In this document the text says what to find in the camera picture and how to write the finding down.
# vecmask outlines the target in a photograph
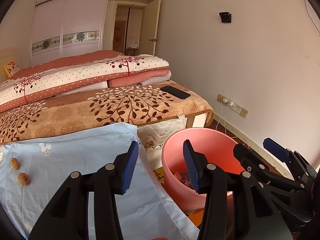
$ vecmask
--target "screw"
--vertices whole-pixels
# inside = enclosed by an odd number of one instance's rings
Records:
[[[115,166],[112,163],[109,163],[105,166],[106,170],[111,171],[115,168]]]
[[[217,168],[217,166],[216,166],[216,165],[214,165],[213,163],[209,163],[209,164],[207,164],[207,169],[208,169],[208,170],[213,171],[213,170],[215,170],[216,168]]]
[[[70,174],[70,177],[73,178],[73,179],[75,179],[75,178],[79,177],[79,175],[80,175],[79,172],[74,171],[73,173]]]
[[[250,178],[251,174],[248,171],[244,171],[242,172],[242,176],[244,176],[245,178]]]

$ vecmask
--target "pink bucket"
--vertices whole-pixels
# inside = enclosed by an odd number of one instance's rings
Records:
[[[233,156],[235,140],[224,133],[208,128],[188,128],[171,135],[162,149],[164,168],[164,189],[187,215],[204,208],[206,194],[198,195],[174,177],[175,172],[183,174],[187,167],[183,158],[183,142],[189,139],[196,152],[203,153],[209,163],[214,163],[224,171],[240,174],[244,169]]]

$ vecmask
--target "wooden floor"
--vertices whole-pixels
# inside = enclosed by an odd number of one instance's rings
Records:
[[[210,126],[208,126],[207,128],[210,128],[210,129],[216,129],[217,127],[217,121],[216,120],[213,120],[212,123],[210,124]],[[221,125],[221,124],[218,124],[218,127],[217,127],[217,131],[219,132],[222,132],[222,133],[225,133],[225,128]],[[236,137],[232,132],[230,132],[229,130],[227,130],[226,132],[226,135],[228,135],[229,137]],[[248,145],[242,141],[240,138],[233,138],[237,143],[241,143],[243,144],[247,149],[249,149]],[[263,159],[263,162],[269,167],[269,170],[273,173],[276,173],[278,175],[281,175],[270,163],[268,163],[265,159]]]

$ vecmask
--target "doorway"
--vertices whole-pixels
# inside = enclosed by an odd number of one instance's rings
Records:
[[[113,50],[127,56],[139,55],[143,11],[141,6],[117,6]]]

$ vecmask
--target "yellow pillow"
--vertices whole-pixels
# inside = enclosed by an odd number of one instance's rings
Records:
[[[13,60],[4,65],[3,69],[8,78],[12,77],[15,73],[17,73],[20,70],[16,60]]]

